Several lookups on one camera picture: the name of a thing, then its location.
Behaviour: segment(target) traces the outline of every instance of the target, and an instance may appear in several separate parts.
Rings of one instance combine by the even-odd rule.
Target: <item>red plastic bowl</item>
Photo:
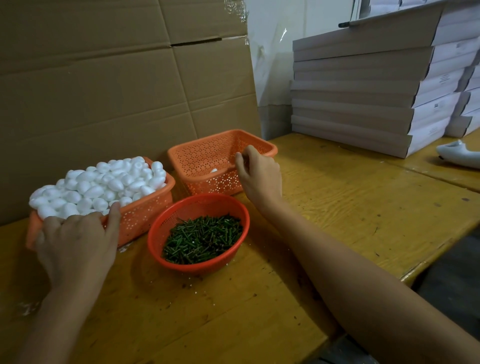
[[[182,220],[200,216],[220,217],[230,214],[240,219],[243,233],[233,246],[216,258],[197,264],[174,264],[162,257],[163,247],[170,235],[170,229]],[[247,236],[250,227],[250,215],[244,204],[225,194],[197,194],[187,197],[163,211],[152,224],[148,232],[148,249],[154,258],[165,268],[194,275],[212,273],[233,259]]]

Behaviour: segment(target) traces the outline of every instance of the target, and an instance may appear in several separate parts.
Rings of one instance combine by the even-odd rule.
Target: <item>white wall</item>
[[[264,137],[275,137],[288,121],[290,81],[293,80],[292,41],[338,29],[350,20],[354,0],[244,0],[259,107],[281,106],[285,112],[260,109]]]

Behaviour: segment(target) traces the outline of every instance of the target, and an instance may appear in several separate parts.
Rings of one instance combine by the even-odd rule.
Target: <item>pile of green nails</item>
[[[163,258],[175,264],[196,264],[223,254],[243,232],[240,219],[230,215],[182,220],[170,230]]]

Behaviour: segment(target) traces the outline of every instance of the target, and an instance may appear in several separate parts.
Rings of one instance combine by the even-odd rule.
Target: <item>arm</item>
[[[473,337],[293,211],[282,200],[280,167],[272,158],[252,146],[243,154],[236,164],[247,197],[285,237],[340,325],[379,362],[478,363],[480,344]]]
[[[35,247],[51,291],[42,302],[17,364],[66,363],[115,260],[120,205],[112,205],[104,230],[102,215],[47,218]]]

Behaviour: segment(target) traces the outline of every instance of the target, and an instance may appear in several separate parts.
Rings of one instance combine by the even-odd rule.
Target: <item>wooden table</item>
[[[451,143],[455,140],[458,140],[458,138],[443,137],[406,159],[387,156],[353,146],[342,145],[342,147],[364,156],[385,161],[385,163],[403,167],[437,180],[480,193],[480,170],[457,166],[438,158],[438,153],[436,152],[437,146]],[[480,129],[462,138],[462,141],[467,144],[469,150],[480,151]]]
[[[415,277],[479,221],[480,194],[309,136],[274,143],[292,206],[399,279]],[[123,249],[72,363],[298,363],[341,335],[277,232],[245,195],[238,199],[251,229],[215,274],[164,270],[145,237]],[[23,248],[25,228],[26,220],[0,228],[2,363],[12,361],[48,291]]]

